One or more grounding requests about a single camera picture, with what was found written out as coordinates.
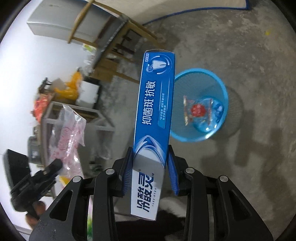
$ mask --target white wall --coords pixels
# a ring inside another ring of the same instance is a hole
[[[69,80],[87,53],[81,45],[35,36],[26,24],[41,0],[32,0],[17,16],[0,43],[0,153],[11,149],[27,155],[27,139],[35,119],[30,111],[38,86],[45,77]],[[37,171],[31,165],[32,173]],[[29,228],[25,213],[10,204],[9,187],[0,157],[0,202],[12,223]],[[43,198],[47,205],[51,198]]]

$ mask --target green object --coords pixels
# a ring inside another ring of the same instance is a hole
[[[92,219],[87,220],[87,241],[92,241]]]

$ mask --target plastic bag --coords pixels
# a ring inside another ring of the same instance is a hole
[[[192,123],[201,132],[210,132],[217,127],[224,107],[215,98],[205,97],[199,100],[189,100],[183,97],[185,125]]]
[[[87,44],[83,44],[82,47],[88,53],[86,59],[83,61],[82,72],[84,75],[89,76],[93,72],[92,62],[96,55],[96,48]]]
[[[58,158],[63,162],[61,177],[64,182],[70,181],[74,176],[82,176],[77,148],[84,146],[84,129],[86,120],[71,109],[63,105],[59,118],[52,128],[52,135],[49,139],[50,163]]]
[[[53,95],[51,94],[40,94],[38,99],[34,102],[34,110],[32,111],[32,114],[39,124],[41,123],[43,112],[46,110],[52,97]]]
[[[79,96],[78,89],[80,87],[82,80],[82,74],[79,71],[76,71],[72,75],[71,80],[65,83],[65,85],[67,86],[66,89],[60,90],[58,88],[54,88],[54,91],[58,93],[61,97],[64,97],[66,99],[77,100]]]

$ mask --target toothpaste box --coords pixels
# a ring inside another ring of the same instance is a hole
[[[155,220],[166,160],[172,116],[175,54],[146,51],[143,59],[131,184],[131,214]]]

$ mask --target black object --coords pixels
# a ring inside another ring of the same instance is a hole
[[[116,230],[119,241],[166,241],[168,235],[178,233],[180,236],[184,223],[185,218],[161,210],[155,221],[138,219],[116,222]]]
[[[296,32],[296,2],[295,0],[272,0],[281,10]]]
[[[39,219],[33,204],[45,196],[56,183],[57,172],[63,167],[60,159],[55,159],[43,171],[31,176],[28,157],[12,150],[4,154],[4,167],[10,185],[11,204],[18,212],[28,212]]]
[[[209,241],[207,194],[213,200],[215,240],[273,240],[265,223],[229,178],[206,177],[188,168],[185,159],[176,157],[171,146],[169,150],[177,170],[179,195],[188,195],[184,240]],[[125,158],[115,161],[112,168],[96,178],[74,177],[41,216],[30,241],[86,240],[90,195],[94,195],[93,241],[118,240],[112,197],[124,195],[131,163],[130,147]]]
[[[276,241],[295,241],[296,240],[296,215],[289,223],[284,232],[276,239]]]
[[[31,0],[0,1],[0,43],[16,16]]]
[[[48,78],[46,77],[46,78],[42,81],[41,85],[38,87],[38,93],[39,93],[39,94],[44,94],[44,93],[45,93],[45,87],[46,87],[47,85],[52,85],[52,82],[50,82],[50,81],[48,80]]]
[[[16,230],[0,203],[0,237],[2,241],[25,241]]]
[[[31,136],[28,138],[28,162],[36,165],[42,165],[40,146],[38,145],[37,136]]]

